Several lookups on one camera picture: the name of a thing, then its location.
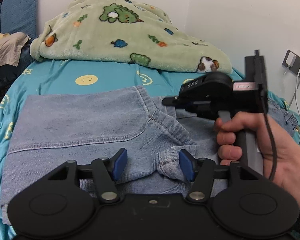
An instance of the teal bed sheet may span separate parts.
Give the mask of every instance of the teal bed sheet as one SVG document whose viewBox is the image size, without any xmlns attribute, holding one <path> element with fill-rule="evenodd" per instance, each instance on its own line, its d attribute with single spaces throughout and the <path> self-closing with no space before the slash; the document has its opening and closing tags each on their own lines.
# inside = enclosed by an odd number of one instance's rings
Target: teal bed sheet
<svg viewBox="0 0 300 240">
<path fill-rule="evenodd" d="M 28 95 L 88 94 L 144 85 L 152 97 L 173 96 L 178 94 L 183 83 L 201 75 L 168 72 L 137 64 L 116 62 L 76 60 L 33 62 L 12 84 L 0 103 L 0 183 L 13 127 Z M 230 76 L 233 80 L 241 80 L 243 77 L 236 70 Z M 2 224 L 0 209 L 0 240 L 11 239 L 14 235 L 12 227 Z"/>
</svg>

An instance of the metal screw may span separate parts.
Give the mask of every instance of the metal screw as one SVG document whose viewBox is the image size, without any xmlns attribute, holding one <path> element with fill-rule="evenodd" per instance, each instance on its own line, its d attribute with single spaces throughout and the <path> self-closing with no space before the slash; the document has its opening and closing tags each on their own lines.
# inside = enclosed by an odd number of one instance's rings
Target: metal screw
<svg viewBox="0 0 300 240">
<path fill-rule="evenodd" d="M 101 194 L 101 197 L 105 200 L 114 200 L 117 198 L 117 194 L 112 191 L 107 191 Z"/>
<path fill-rule="evenodd" d="M 194 199 L 194 200 L 201 200 L 201 199 L 204 199 L 205 198 L 205 194 L 200 192 L 200 191 L 194 191 L 194 192 L 191 192 L 189 194 L 189 197 Z"/>
</svg>

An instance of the smiley face print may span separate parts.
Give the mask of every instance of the smiley face print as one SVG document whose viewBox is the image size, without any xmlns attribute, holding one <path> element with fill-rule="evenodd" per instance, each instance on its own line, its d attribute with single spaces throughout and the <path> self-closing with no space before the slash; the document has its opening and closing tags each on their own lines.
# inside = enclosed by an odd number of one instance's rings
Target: smiley face print
<svg viewBox="0 0 300 240">
<path fill-rule="evenodd" d="M 75 83 L 80 86 L 88 86 L 88 85 L 94 84 L 97 81 L 98 81 L 98 77 L 95 75 L 84 75 L 84 76 L 78 77 L 75 80 Z"/>
</svg>

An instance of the wall outlet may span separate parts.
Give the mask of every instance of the wall outlet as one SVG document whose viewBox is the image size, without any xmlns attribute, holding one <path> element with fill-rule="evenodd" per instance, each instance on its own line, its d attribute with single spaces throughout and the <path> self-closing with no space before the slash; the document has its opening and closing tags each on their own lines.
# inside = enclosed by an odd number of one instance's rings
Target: wall outlet
<svg viewBox="0 0 300 240">
<path fill-rule="evenodd" d="M 297 54 L 295 54 L 294 52 L 292 52 L 291 50 L 288 50 L 286 53 L 286 56 L 284 57 L 284 60 L 282 62 L 282 65 L 286 68 L 289 67 L 287 61 L 291 62 L 291 66 L 290 66 L 289 70 L 292 73 L 294 73 L 295 75 L 298 75 L 298 71 L 300 68 L 300 57 Z"/>
</svg>

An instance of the white cable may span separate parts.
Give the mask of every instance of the white cable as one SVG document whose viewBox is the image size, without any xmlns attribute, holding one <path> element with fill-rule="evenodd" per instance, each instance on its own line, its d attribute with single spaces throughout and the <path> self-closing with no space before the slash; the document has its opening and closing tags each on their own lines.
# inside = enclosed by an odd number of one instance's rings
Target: white cable
<svg viewBox="0 0 300 240">
<path fill-rule="evenodd" d="M 296 79 L 296 90 L 295 90 L 295 101 L 296 101 L 296 106 L 297 106 L 297 111 L 298 111 L 298 114 L 300 116 L 300 111 L 299 111 L 299 107 L 298 107 L 298 101 L 297 101 L 297 89 L 298 89 L 298 79 L 299 79 L 299 76 L 300 76 L 300 68 L 299 68 L 299 71 L 298 71 L 298 74 L 297 74 L 297 79 Z"/>
<path fill-rule="evenodd" d="M 285 82 L 285 76 L 286 76 L 286 73 L 287 73 L 287 71 L 288 71 L 288 69 L 290 68 L 290 65 L 288 65 L 288 67 L 287 67 L 287 69 L 286 69 L 286 71 L 284 72 L 284 74 L 283 74 L 283 94 L 285 94 L 286 93 L 286 82 Z"/>
<path fill-rule="evenodd" d="M 300 86 L 300 79 L 299 79 L 299 82 L 298 82 L 297 91 L 298 91 L 299 86 Z M 296 96 L 296 92 L 294 92 L 294 94 L 293 94 L 293 96 L 292 96 L 292 98 L 291 98 L 291 101 L 290 101 L 290 103 L 289 103 L 289 106 L 292 105 L 295 96 Z"/>
</svg>

